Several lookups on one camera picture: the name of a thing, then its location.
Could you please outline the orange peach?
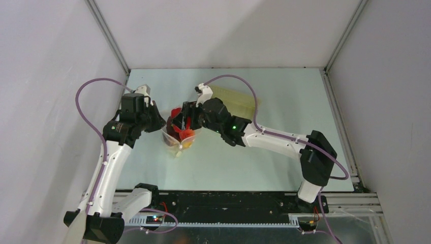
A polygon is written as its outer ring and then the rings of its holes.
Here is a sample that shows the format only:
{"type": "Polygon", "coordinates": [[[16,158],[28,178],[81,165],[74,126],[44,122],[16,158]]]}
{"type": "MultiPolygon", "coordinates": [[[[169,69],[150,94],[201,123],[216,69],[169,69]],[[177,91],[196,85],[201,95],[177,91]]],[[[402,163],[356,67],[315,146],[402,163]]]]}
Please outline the orange peach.
{"type": "Polygon", "coordinates": [[[183,141],[187,138],[193,137],[193,136],[195,136],[195,131],[191,130],[191,129],[186,129],[186,130],[182,130],[179,132],[179,137],[180,137],[181,141],[183,141]]]}

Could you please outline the clear zip top bag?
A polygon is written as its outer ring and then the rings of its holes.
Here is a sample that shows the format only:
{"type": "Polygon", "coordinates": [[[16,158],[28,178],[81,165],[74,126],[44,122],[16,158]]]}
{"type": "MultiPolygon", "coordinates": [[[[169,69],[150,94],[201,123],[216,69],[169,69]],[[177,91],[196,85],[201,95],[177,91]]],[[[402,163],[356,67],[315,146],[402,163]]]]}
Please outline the clear zip top bag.
{"type": "Polygon", "coordinates": [[[161,112],[161,116],[166,121],[166,125],[162,128],[162,139],[168,152],[175,158],[181,156],[181,154],[189,149],[197,135],[200,134],[200,129],[197,130],[186,130],[185,132],[179,132],[179,129],[174,129],[171,124],[171,111],[164,110],[161,112]]]}

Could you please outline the dark red apple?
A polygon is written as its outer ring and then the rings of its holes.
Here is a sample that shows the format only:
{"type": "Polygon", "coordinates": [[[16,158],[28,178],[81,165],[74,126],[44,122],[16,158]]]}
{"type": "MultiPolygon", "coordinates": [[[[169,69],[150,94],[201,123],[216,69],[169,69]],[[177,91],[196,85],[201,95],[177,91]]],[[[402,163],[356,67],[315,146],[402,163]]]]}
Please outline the dark red apple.
{"type": "Polygon", "coordinates": [[[173,127],[167,127],[166,131],[167,131],[168,135],[170,135],[171,137],[173,137],[175,140],[181,142],[181,139],[179,137],[179,133],[176,132],[173,127]]]}

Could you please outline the red bell pepper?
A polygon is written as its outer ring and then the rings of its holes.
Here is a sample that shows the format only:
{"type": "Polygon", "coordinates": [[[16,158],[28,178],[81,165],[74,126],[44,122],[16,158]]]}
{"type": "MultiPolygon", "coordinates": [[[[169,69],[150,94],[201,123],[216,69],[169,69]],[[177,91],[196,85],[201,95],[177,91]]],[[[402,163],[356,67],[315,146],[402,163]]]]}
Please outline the red bell pepper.
{"type": "Polygon", "coordinates": [[[186,129],[192,130],[192,115],[191,108],[173,108],[170,113],[171,127],[178,133],[186,129]]]}

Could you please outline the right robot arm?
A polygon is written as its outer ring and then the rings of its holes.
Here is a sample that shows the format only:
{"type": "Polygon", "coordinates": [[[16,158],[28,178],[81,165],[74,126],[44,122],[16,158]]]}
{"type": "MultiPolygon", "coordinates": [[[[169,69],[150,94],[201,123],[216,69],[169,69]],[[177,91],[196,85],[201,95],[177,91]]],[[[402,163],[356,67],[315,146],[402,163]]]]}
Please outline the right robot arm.
{"type": "Polygon", "coordinates": [[[295,199],[301,212],[316,206],[319,192],[327,186],[337,153],[326,137],[313,130],[308,135],[267,130],[247,119],[232,115],[218,98],[203,104],[184,102],[171,111],[171,127],[181,137],[191,130],[205,128],[220,135],[230,146],[263,148],[297,159],[301,165],[302,183],[295,199]]]}

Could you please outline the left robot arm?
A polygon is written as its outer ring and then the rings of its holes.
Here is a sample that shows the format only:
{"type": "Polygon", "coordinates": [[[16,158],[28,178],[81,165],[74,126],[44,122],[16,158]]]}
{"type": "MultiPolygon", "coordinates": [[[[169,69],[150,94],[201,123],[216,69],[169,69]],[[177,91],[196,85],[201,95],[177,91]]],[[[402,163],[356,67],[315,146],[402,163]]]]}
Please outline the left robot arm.
{"type": "Polygon", "coordinates": [[[156,211],[161,205],[160,197],[144,188],[133,190],[131,197],[113,204],[120,174],[136,140],[142,132],[158,131],[166,124],[145,91],[123,95],[118,114],[118,120],[109,121],[103,128],[96,170],[77,210],[64,216],[69,228],[64,243],[117,243],[134,214],[143,208],[156,211]]]}

